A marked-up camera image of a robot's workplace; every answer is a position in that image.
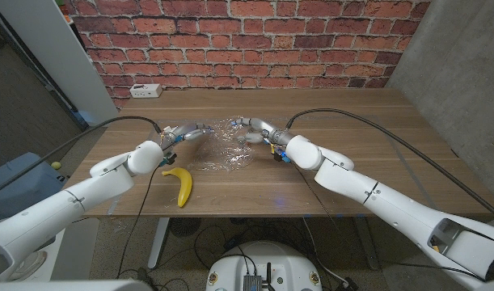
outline tennis ball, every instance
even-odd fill
[[[54,170],[58,170],[59,168],[61,168],[61,164],[60,162],[53,162],[51,164],[51,167],[53,167]]]

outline gray wall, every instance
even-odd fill
[[[386,86],[494,194],[494,0],[434,0]]]

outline wooden table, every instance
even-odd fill
[[[494,205],[492,194],[466,164],[432,129],[419,112],[392,89],[164,91],[159,99],[131,99],[121,116],[145,116],[160,120],[161,127],[187,120],[212,123],[232,116],[275,120],[284,127],[295,113],[311,108],[339,108],[368,118],[423,151]],[[139,120],[110,125],[74,172],[67,186],[89,177],[97,162],[133,150],[151,134],[151,126]],[[316,145],[338,151],[355,162],[355,170],[368,175],[429,207],[462,215],[488,211],[429,164],[376,129],[347,116],[313,113],[297,119],[291,131]],[[231,171],[194,171],[192,194],[183,208],[176,197],[179,180],[153,178],[141,215],[156,217],[300,217],[325,216],[323,208],[296,169],[276,162],[267,145],[254,145],[248,166]],[[184,142],[175,148],[175,164],[186,167],[195,158],[196,145]],[[356,216],[370,212],[362,205],[321,188],[313,172],[305,172],[311,187],[334,215]],[[137,215],[149,176],[138,176],[136,185],[118,201],[108,201],[86,213],[89,217]]]

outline table leg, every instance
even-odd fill
[[[361,246],[367,257],[369,268],[376,271],[379,270],[378,256],[374,248],[373,238],[370,235],[369,224],[366,217],[354,217],[354,224],[357,228],[358,238],[360,238]]]
[[[153,246],[151,246],[150,259],[148,259],[148,268],[155,268],[158,262],[158,256],[163,248],[164,238],[166,237],[167,225],[169,223],[169,217],[160,217],[158,219],[157,231],[155,231],[155,237],[153,239]]]

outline plastic bag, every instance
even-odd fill
[[[214,129],[209,139],[196,152],[195,161],[188,168],[202,171],[232,171],[248,165],[254,150],[237,140],[248,132],[247,127],[233,124],[237,116],[228,120],[206,123]]]

